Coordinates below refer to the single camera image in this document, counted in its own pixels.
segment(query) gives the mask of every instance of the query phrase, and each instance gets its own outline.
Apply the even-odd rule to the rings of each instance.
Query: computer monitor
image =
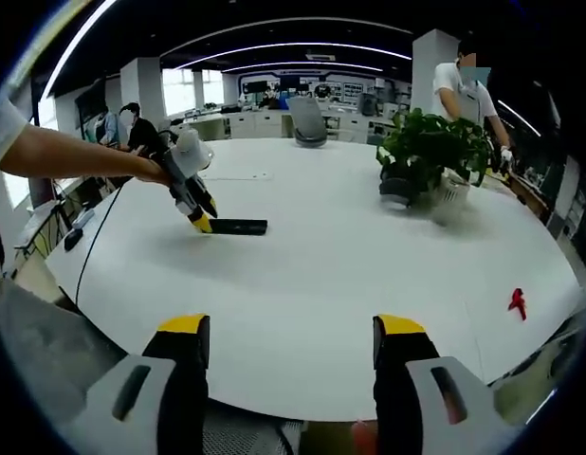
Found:
[[[78,108],[76,127],[81,129],[82,139],[86,139],[84,136],[84,126],[92,118],[105,112],[107,109],[105,103],[105,79],[96,81],[91,88],[78,96],[74,102]]]
[[[281,77],[281,91],[287,91],[289,88],[297,88],[300,86],[299,76],[282,76]]]
[[[266,81],[249,82],[243,87],[245,93],[264,93],[267,90]]]

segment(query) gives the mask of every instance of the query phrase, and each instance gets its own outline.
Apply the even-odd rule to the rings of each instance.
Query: black cable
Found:
[[[48,217],[48,247],[50,248],[51,251],[53,250],[53,244],[50,242],[50,240],[51,240],[50,239],[51,238],[51,235],[50,235],[50,222],[51,222],[51,218],[52,217],[53,217],[53,215],[51,215],[51,216]]]
[[[295,455],[293,446],[291,445],[291,443],[289,443],[289,439],[286,437],[286,434],[284,434],[283,427],[281,426],[281,424],[277,423],[274,426],[274,429],[276,429],[276,434],[278,435],[279,439],[281,440],[281,443],[284,446],[284,453],[286,453],[286,455]]]
[[[43,257],[43,259],[46,259],[48,257],[48,243],[46,242],[46,237],[42,232],[38,232],[38,235],[40,235],[43,239],[43,243],[45,244],[46,255],[44,255],[43,253],[40,253],[40,250],[38,250],[38,252]]]
[[[70,201],[72,201],[72,203],[78,204],[80,207],[82,207],[82,202],[77,199],[74,199],[72,196],[67,194],[64,190],[64,187],[62,187],[59,183],[57,183],[57,181],[54,180],[53,183],[55,184],[55,186],[57,188],[59,188],[61,190],[61,192],[59,193],[60,197],[66,199],[66,200],[69,199]]]
[[[82,264],[81,274],[78,277],[78,283],[76,284],[76,297],[74,299],[74,304],[76,305],[77,308],[78,308],[78,295],[80,294],[80,291],[81,291],[82,275],[84,274],[84,270],[86,269],[86,264],[88,263],[88,258],[91,257],[91,251],[93,251],[93,246],[95,246],[95,242],[97,241],[97,238],[100,235],[101,228],[103,228],[103,225],[105,224],[105,220],[107,220],[107,217],[110,214],[112,207],[114,207],[114,203],[119,198],[120,192],[122,191],[123,188],[124,187],[120,187],[117,190],[116,195],[114,196],[114,199],[112,199],[112,202],[110,203],[110,207],[107,208],[107,212],[105,213],[105,216],[101,220],[101,224],[100,224],[99,228],[97,229],[97,232],[95,233],[95,237],[93,238],[93,242],[91,242],[91,246],[88,248],[88,252],[86,253],[86,258],[84,258],[84,263]]]

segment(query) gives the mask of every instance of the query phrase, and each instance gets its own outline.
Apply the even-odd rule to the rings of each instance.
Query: white pillar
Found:
[[[203,109],[205,107],[205,90],[203,88],[202,71],[194,71],[193,75],[196,109]]]
[[[413,41],[411,109],[428,113],[432,107],[434,68],[457,58],[460,40],[441,30],[432,30]]]
[[[138,102],[141,116],[154,126],[165,117],[162,73],[158,57],[134,59],[120,70],[122,103]]]
[[[238,102],[238,76],[230,73],[222,73],[224,82],[224,104],[236,104]]]

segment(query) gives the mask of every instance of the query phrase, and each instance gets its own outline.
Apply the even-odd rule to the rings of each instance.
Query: office chair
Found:
[[[317,101],[313,98],[295,97],[289,98],[286,103],[293,118],[297,143],[310,149],[324,145],[327,141],[327,127]]]

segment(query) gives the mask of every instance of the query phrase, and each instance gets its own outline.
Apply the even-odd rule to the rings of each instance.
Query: red object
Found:
[[[521,312],[522,320],[526,320],[526,305],[524,303],[524,298],[522,297],[522,291],[519,287],[517,287],[512,293],[512,302],[508,305],[508,311],[514,310],[515,308]]]

